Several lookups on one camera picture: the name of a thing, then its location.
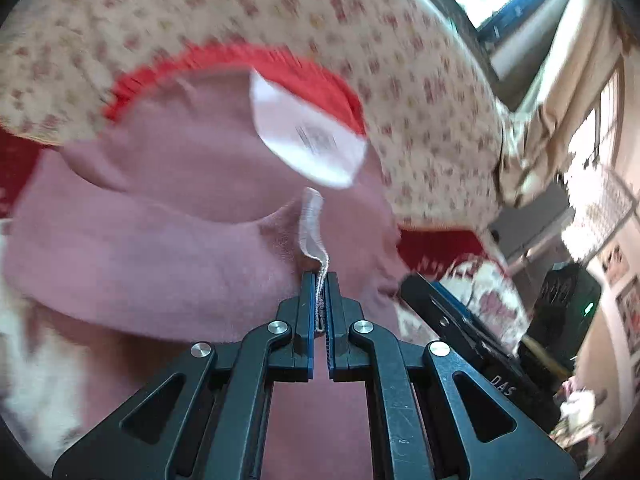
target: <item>red fabric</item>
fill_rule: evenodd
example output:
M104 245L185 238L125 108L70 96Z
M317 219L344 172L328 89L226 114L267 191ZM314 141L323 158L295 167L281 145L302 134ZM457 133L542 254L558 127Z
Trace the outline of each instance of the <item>red fabric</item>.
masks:
M47 146L16 137L0 126L0 218L9 211L31 176L40 150Z
M126 73L113 86L115 101L103 110L103 114L118 121L130 102L160 78L181 70L220 65L251 66L263 78L324 110L356 134L366 136L362 104L343 79L311 60L294 56L286 48L248 43L189 45L178 56L159 59L153 66L142 66Z
M412 272L439 280L451 264L465 256L490 259L473 231L409 231L402 229L398 253Z

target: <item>floral fabric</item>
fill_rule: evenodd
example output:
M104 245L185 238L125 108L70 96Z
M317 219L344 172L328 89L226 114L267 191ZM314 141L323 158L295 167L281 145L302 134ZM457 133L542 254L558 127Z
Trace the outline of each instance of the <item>floral fabric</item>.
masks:
M515 283L497 262L479 256L462 258L440 283L487 326L506 351L516 353L530 319Z
M428 0L23 0L0 30L0 123L51 144L91 138L123 72L244 41L286 46L359 94L401 224L497 215L494 97Z

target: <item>white care label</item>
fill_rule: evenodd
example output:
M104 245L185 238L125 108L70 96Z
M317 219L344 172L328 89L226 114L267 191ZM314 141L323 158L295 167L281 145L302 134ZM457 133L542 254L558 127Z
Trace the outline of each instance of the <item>white care label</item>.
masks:
M367 152L366 139L255 70L251 101L258 135L285 164L322 186L353 184Z

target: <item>metal screw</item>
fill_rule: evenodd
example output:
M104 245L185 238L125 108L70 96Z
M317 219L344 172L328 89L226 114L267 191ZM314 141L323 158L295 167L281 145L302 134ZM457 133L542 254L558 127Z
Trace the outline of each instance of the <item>metal screw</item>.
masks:
M353 329L359 334L368 334L373 330L373 323L366 319L361 319L353 324Z
M196 343L191 347L191 355L194 357L206 357L211 353L209 343Z
M284 334L289 329L289 325L286 324L284 321L276 320L276 321L271 321L267 329L272 334L276 334L276 335Z
M429 346L429 350L433 355L436 355L438 357L445 357L449 355L449 351L451 350L451 348L449 348L449 345L444 341L436 341L431 343L431 345Z

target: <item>cloth pile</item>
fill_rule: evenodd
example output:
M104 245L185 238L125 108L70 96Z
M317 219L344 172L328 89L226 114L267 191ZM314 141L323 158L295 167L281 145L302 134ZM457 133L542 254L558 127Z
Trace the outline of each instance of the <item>cloth pile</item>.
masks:
M186 343L241 339L329 258L342 293L398 332L407 269L357 99L290 54L242 51L307 94L247 60L165 74L98 139L46 150L15 205L2 309L27 315L3 334L2 412L46 471ZM316 165L297 168L305 153ZM43 352L48 363L30 365ZM66 398L25 397L20 385L43 376ZM263 478L370 478L364 387L335 388L322 370L293 386L274 391Z
M21 0L0 29L0 124L91 139L118 79L188 44L285 46L362 101L385 195L413 229L498 215L502 118L474 56L429 0Z
M438 281L495 334L507 352L516 354L529 328L506 261L492 243L472 231L401 230L398 253L411 272ZM416 344L437 339L436 333L409 307L401 304L398 320L402 337Z

